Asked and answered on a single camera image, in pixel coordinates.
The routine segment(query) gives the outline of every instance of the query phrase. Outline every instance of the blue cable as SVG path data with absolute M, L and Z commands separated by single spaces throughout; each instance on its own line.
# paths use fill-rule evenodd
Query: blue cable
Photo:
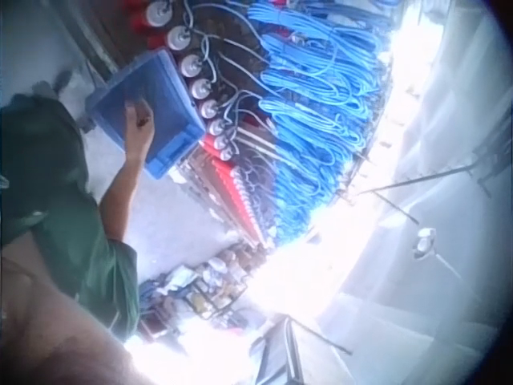
M 253 3 L 248 9 L 248 18 L 285 26 L 309 39 L 320 39 L 332 43 L 354 61 L 371 69 L 377 64 L 376 54 L 381 51 L 379 38 L 360 28 L 339 26 L 295 10 L 278 9 L 271 4 Z
M 393 1 L 375 2 L 383 5 Z M 385 32 L 391 23 L 386 16 L 332 2 L 300 2 L 304 13 L 264 2 L 249 7 L 236 0 L 226 3 L 246 8 L 247 17 L 221 4 L 206 3 L 193 9 L 215 7 L 236 15 L 266 52 L 265 56 L 259 55 L 215 35 L 206 38 L 230 43 L 268 65 L 256 75 L 219 55 L 265 90 L 260 96 L 228 83 L 235 94 L 222 107 L 224 118 L 235 126 L 240 114 L 249 114 L 273 134 L 273 148 L 281 160 L 267 160 L 247 146 L 241 149 L 241 155 L 253 151 L 260 160 L 255 156 L 236 159 L 244 164 L 244 183 L 252 192 L 250 200 L 257 221 L 264 232 L 276 226 L 275 242 L 283 245 L 308 230 L 312 211 L 333 199 L 338 176 L 353 164 L 353 154 L 366 146 L 371 111 L 382 87 L 378 54 L 387 43 Z M 323 19 L 329 14 L 342 14 L 361 22 L 362 27 L 340 26 Z M 261 35 L 250 20 L 284 26 L 292 37 Z M 258 99 L 273 128 L 258 114 L 240 107 L 248 97 Z

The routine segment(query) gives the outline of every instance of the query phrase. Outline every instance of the blue plastic crate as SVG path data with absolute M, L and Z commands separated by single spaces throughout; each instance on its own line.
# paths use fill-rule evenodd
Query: blue plastic crate
M 146 169 L 161 178 L 205 134 L 194 100 L 166 50 L 145 53 L 87 99 L 87 113 L 124 148 L 125 102 L 144 98 L 155 119 Z

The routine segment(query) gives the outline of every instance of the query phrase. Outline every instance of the white cylindrical connector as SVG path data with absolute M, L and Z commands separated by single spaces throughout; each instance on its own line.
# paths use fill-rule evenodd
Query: white cylindrical connector
M 182 51 L 191 43 L 191 34 L 185 26 L 175 26 L 168 32 L 168 47 L 173 51 Z
M 180 73 L 186 78 L 194 78 L 201 73 L 200 56 L 190 54 L 180 60 Z
M 147 6 L 145 16 L 149 26 L 160 28 L 171 21 L 173 9 L 168 2 L 152 2 Z
M 198 79 L 192 82 L 189 88 L 194 99 L 206 99 L 212 92 L 212 84 L 208 79 Z
M 218 136 L 221 135 L 224 132 L 225 123 L 224 120 L 219 118 L 212 120 L 208 123 L 207 131 L 209 134 Z
M 216 150 L 223 150 L 228 146 L 228 138 L 226 136 L 217 136 L 214 139 L 214 148 Z
M 227 161 L 232 159 L 233 157 L 233 148 L 232 146 L 228 146 L 227 148 L 224 148 L 223 151 L 220 152 L 220 159 Z
M 218 111 L 219 104 L 214 99 L 205 100 L 202 104 L 200 104 L 200 115 L 205 119 L 213 118 L 217 115 Z

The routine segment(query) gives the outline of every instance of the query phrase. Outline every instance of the clutter on floor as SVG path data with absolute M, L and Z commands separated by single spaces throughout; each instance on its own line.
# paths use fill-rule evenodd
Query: clutter on floor
M 139 286 L 138 332 L 148 342 L 164 334 L 183 334 L 194 318 L 220 330 L 240 330 L 248 321 L 232 308 L 244 294 L 251 273 L 265 263 L 263 254 L 234 245 L 205 263 L 180 265 Z

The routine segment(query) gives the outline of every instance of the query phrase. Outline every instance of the metal pole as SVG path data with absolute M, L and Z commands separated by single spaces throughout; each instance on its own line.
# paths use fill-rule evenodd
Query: metal pole
M 404 182 L 389 184 L 389 185 L 383 186 L 383 187 L 371 188 L 369 190 L 365 190 L 365 191 L 359 192 L 358 195 L 362 195 L 362 194 L 366 194 L 366 193 L 375 193 L 375 192 L 378 192 L 378 191 L 388 190 L 390 188 L 409 186 L 410 184 L 416 184 L 416 183 L 426 182 L 428 180 L 440 179 L 440 178 L 443 178 L 445 176 L 458 174 L 460 172 L 468 172 L 471 169 L 473 169 L 476 165 L 477 165 L 477 162 L 473 163 L 473 164 L 470 164 L 468 166 L 462 166 L 462 167 L 458 167 L 458 168 L 453 168 L 452 170 L 445 171 L 445 172 L 440 172 L 438 174 L 422 176 L 420 178 L 415 178 L 415 179 L 407 180 L 407 181 L 404 181 Z
M 410 221 L 414 222 L 417 226 L 420 226 L 419 221 L 417 221 L 414 217 L 412 217 L 409 213 L 407 213 L 406 211 L 401 209 L 399 206 L 397 206 L 396 204 L 394 204 L 391 201 L 389 201 L 388 199 L 386 199 L 382 194 L 380 194 L 379 192 L 375 192 L 375 191 L 373 191 L 373 193 L 374 193 L 374 195 L 376 195 L 376 197 L 378 197 L 379 199 L 381 199 L 388 205 L 392 206 L 394 209 L 398 210 L 399 212 L 403 213 Z

